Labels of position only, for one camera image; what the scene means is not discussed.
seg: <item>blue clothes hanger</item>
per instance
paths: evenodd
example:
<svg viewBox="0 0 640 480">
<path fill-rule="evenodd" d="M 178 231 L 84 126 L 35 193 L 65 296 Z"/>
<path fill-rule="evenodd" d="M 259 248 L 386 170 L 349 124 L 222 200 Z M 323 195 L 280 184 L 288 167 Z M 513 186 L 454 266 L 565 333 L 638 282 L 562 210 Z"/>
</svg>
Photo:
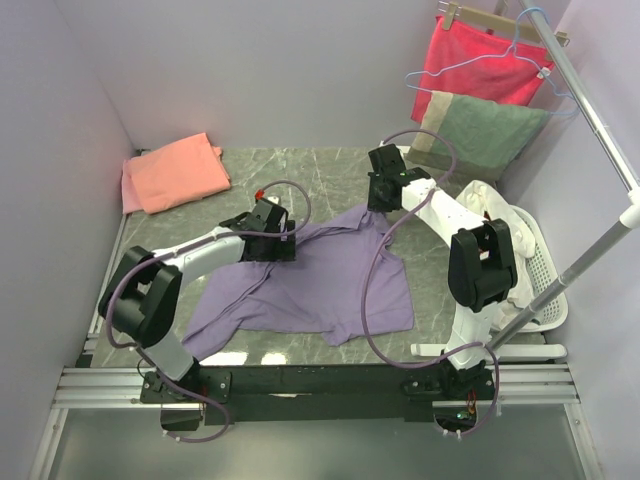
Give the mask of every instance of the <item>blue clothes hanger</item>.
<svg viewBox="0 0 640 480">
<path fill-rule="evenodd" d="M 410 72 L 408 73 L 405 77 L 404 77 L 404 83 L 407 87 L 409 88 L 413 88 L 414 90 L 419 90 L 421 92 L 428 92 L 428 93 L 433 93 L 432 90 L 429 90 L 427 88 L 422 88 L 416 85 L 411 85 L 409 83 L 409 78 L 414 76 L 414 75 L 430 75 L 432 77 L 439 77 L 440 75 L 442 75 L 444 72 L 447 72 L 449 70 L 453 70 L 455 68 L 459 68 L 459 67 L 463 67 L 465 65 L 469 65 L 473 62 L 476 62 L 478 60 L 482 60 L 484 58 L 506 58 L 507 55 L 509 55 L 509 53 L 513 52 L 513 56 L 515 58 L 517 58 L 518 60 L 524 60 L 526 62 L 529 62 L 531 64 L 533 64 L 537 69 L 538 72 L 540 73 L 540 75 L 542 75 L 542 77 L 549 82 L 549 84 L 551 85 L 552 89 L 553 89 L 553 94 L 556 97 L 565 97 L 565 98 L 570 98 L 571 100 L 573 100 L 575 102 L 575 98 L 573 98 L 573 95 L 571 93 L 559 93 L 558 92 L 558 86 L 556 85 L 556 83 L 551 80 L 550 78 L 550 72 L 548 69 L 546 68 L 542 68 L 540 65 L 538 65 L 534 60 L 527 58 L 527 57 L 523 57 L 518 55 L 517 50 L 518 50 L 518 40 L 520 39 L 520 20 L 522 19 L 522 17 L 524 16 L 525 13 L 529 13 L 529 12 L 541 12 L 544 15 L 545 20 L 547 21 L 547 23 L 549 23 L 549 18 L 547 17 L 547 13 L 540 7 L 531 7 L 531 8 L 527 8 L 526 10 L 523 10 L 522 13 L 520 13 L 520 15 L 518 15 L 518 18 L 516 18 L 516 25 L 515 25 L 515 34 L 513 36 L 513 41 L 511 42 L 511 45 L 509 45 L 507 47 L 507 49 L 505 50 L 505 52 L 503 54 L 487 54 L 487 55 L 479 55 L 475 58 L 472 58 L 470 60 L 466 60 L 464 62 L 461 63 L 457 63 L 455 65 L 451 65 L 449 67 L 444 67 L 442 70 L 440 70 L 437 73 L 432 73 L 429 72 L 427 70 L 420 70 L 417 72 Z M 579 108 L 576 104 L 576 108 L 574 110 L 572 110 L 571 112 L 565 112 L 565 111 L 557 111 L 557 112 L 549 112 L 550 115 L 563 115 L 563 116 L 572 116 L 575 115 L 576 113 L 578 113 Z"/>
</svg>

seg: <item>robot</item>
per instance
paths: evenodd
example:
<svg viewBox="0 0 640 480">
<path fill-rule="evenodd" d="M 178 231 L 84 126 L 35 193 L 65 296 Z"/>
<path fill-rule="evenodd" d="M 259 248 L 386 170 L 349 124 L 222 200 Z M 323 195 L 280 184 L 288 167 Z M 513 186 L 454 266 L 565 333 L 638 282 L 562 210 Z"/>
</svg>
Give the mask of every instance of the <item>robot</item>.
<svg viewBox="0 0 640 480">
<path fill-rule="evenodd" d="M 448 285 L 456 310 L 443 353 L 474 342 L 486 344 L 498 303 L 517 283 L 507 224 L 468 211 L 425 171 L 407 169 L 393 144 L 372 150 L 369 158 L 370 210 L 412 210 L 432 195 L 415 215 L 450 247 Z M 277 235 L 257 236 L 261 233 Z M 157 257 L 167 259 L 139 268 Z M 161 414 L 165 431 L 192 431 L 202 420 L 225 426 L 242 421 L 343 418 L 433 421 L 438 414 L 433 402 L 467 401 L 471 395 L 474 402 L 494 398 L 496 385 L 481 348 L 460 350 L 419 369 L 387 364 L 201 365 L 171 331 L 178 295 L 196 278 L 243 261 L 295 261 L 295 221 L 263 192 L 256 196 L 251 212 L 222 222 L 202 237 L 169 249 L 129 249 L 99 302 L 103 317 L 111 309 L 107 328 L 112 324 L 129 335 L 135 342 L 130 345 L 157 367 L 145 375 L 140 402 L 172 405 Z M 139 271 L 131 276 L 134 269 Z M 185 392 L 225 408 L 181 409 L 181 404 L 193 404 L 193 395 Z M 475 417 L 460 420 L 459 414 L 441 418 L 445 418 L 439 421 L 443 428 L 458 432 L 473 427 L 475 421 Z"/>
</svg>

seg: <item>gray floor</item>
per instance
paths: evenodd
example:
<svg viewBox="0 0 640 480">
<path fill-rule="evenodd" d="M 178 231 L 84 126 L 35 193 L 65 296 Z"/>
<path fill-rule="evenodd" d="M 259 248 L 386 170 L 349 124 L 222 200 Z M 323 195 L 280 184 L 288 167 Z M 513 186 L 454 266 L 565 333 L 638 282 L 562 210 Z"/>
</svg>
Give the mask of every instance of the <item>gray floor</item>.
<svg viewBox="0 0 640 480">
<path fill-rule="evenodd" d="M 201 428 L 194 436 L 218 427 Z M 265 480 L 580 480 L 562 406 L 503 407 L 458 443 L 401 420 L 239 423 L 176 445 L 157 410 L 72 410 L 50 478 Z"/>
<path fill-rule="evenodd" d="M 233 188 L 199 202 L 183 205 L 157 215 L 137 212 L 127 221 L 121 252 L 134 245 L 148 249 L 179 244 L 211 230 L 221 220 L 251 210 L 256 190 L 268 182 L 295 180 L 309 192 L 313 203 L 311 219 L 325 222 L 367 199 L 370 164 L 364 148 L 315 149 L 227 149 L 223 162 Z M 434 176 L 441 172 L 431 171 Z M 457 195 L 471 180 L 452 177 L 445 190 Z M 274 187 L 295 219 L 304 214 L 304 200 L 290 187 Z M 401 212 L 389 216 L 397 220 Z M 408 332 L 379 335 L 376 342 L 391 358 L 416 360 L 412 343 L 446 343 L 451 332 L 454 300 L 447 287 L 448 249 L 423 222 L 413 219 L 396 235 L 391 251 L 405 262 L 415 311 L 415 327 Z M 182 338 L 208 277 L 189 285 L 178 302 L 174 330 Z M 541 334 L 521 334 L 514 343 L 544 343 Z M 98 341 L 93 367 L 131 367 L 138 362 L 135 352 L 115 351 L 104 332 Z M 339 347 L 329 347 L 320 334 L 282 334 L 239 330 L 221 351 L 207 360 L 210 364 L 320 364 L 377 362 L 363 338 Z"/>
</svg>

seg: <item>gray marble table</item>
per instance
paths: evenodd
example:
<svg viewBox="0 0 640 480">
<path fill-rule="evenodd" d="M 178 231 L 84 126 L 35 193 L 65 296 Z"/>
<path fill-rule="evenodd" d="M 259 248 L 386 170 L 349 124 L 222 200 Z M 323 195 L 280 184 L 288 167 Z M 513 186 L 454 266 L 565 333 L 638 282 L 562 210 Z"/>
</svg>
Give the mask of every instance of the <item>gray marble table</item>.
<svg viewBox="0 0 640 480">
<path fill-rule="evenodd" d="M 251 210 L 253 195 L 268 182 L 295 180 L 309 192 L 313 204 L 311 220 L 325 222 L 355 205 L 366 202 L 370 164 L 364 148 L 279 148 L 227 149 L 223 162 L 232 178 L 231 190 L 189 203 L 167 212 L 146 215 L 136 212 L 127 219 L 120 255 L 134 245 L 148 249 L 169 247 L 211 230 L 221 220 Z M 430 171 L 434 176 L 441 172 Z M 444 189 L 457 195 L 471 180 L 454 175 Z M 291 187 L 274 187 L 291 216 L 300 219 L 304 200 Z M 389 221 L 401 212 L 389 215 Z M 446 343 L 451 332 L 454 300 L 447 287 L 448 249 L 423 222 L 412 219 L 397 233 L 391 251 L 404 259 L 415 311 L 415 326 L 407 332 L 375 337 L 380 349 L 400 361 L 416 360 L 412 343 Z M 184 336 L 195 305 L 208 276 L 191 283 L 182 292 L 174 330 Z M 544 343 L 541 334 L 520 334 L 515 343 Z M 335 364 L 377 362 L 364 338 L 330 347 L 320 334 L 284 334 L 238 330 L 226 347 L 207 361 L 209 364 Z M 135 352 L 114 350 L 100 335 L 93 367 L 131 367 L 138 362 Z"/>
</svg>

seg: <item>pink towel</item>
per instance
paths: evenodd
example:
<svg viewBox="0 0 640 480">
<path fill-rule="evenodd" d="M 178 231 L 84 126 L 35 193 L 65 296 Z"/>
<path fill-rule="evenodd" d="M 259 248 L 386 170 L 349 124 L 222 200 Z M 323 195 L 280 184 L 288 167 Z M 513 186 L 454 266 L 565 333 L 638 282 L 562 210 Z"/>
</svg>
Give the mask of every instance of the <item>pink towel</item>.
<svg viewBox="0 0 640 480">
<path fill-rule="evenodd" d="M 124 162 L 122 210 L 157 213 L 231 188 L 207 135 L 200 133 Z"/>
<path fill-rule="evenodd" d="M 502 55 L 511 40 L 489 35 L 460 21 L 454 20 L 450 30 L 442 28 L 443 18 L 433 32 L 424 70 L 437 73 L 445 67 L 471 60 L 479 55 Z M 546 60 L 547 51 L 542 47 L 517 44 L 517 54 L 535 61 L 540 67 L 553 69 L 553 62 Z M 486 58 L 447 70 L 437 77 L 426 73 L 420 79 L 420 87 L 429 90 L 458 93 L 493 100 L 500 104 L 527 106 L 544 82 L 538 78 L 535 65 L 518 60 L 511 53 L 505 58 Z M 421 123 L 431 100 L 429 92 L 418 91 L 411 119 Z"/>
</svg>

